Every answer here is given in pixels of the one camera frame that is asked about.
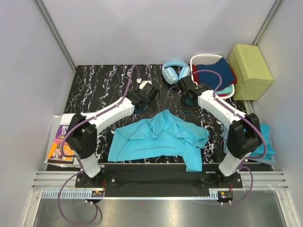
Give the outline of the turquoise t-shirt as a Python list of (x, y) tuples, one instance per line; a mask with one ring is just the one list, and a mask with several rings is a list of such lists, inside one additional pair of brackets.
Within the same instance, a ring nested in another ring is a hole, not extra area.
[(202, 171), (201, 149), (208, 130), (164, 110), (150, 119), (115, 130), (108, 161), (132, 161), (160, 156), (181, 156), (187, 171)]

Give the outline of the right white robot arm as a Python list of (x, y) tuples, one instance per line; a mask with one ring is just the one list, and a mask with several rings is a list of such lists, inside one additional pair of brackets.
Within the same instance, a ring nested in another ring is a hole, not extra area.
[(199, 106), (215, 116), (225, 127), (227, 154), (219, 164), (212, 182), (226, 187), (249, 155), (262, 144), (259, 118), (253, 113), (245, 114), (222, 100), (207, 85), (196, 85), (190, 76), (182, 78), (178, 85), (184, 92), (181, 102), (186, 107)]

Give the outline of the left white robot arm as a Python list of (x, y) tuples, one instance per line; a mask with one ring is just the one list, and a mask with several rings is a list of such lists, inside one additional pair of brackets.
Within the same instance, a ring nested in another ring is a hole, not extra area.
[(97, 136), (108, 126), (132, 114), (142, 113), (159, 93), (149, 81), (143, 82), (136, 91), (124, 94), (116, 102), (94, 113), (76, 113), (69, 123), (63, 143), (75, 152), (80, 172), (86, 174), (86, 182), (91, 187), (102, 183), (101, 167), (95, 152)]

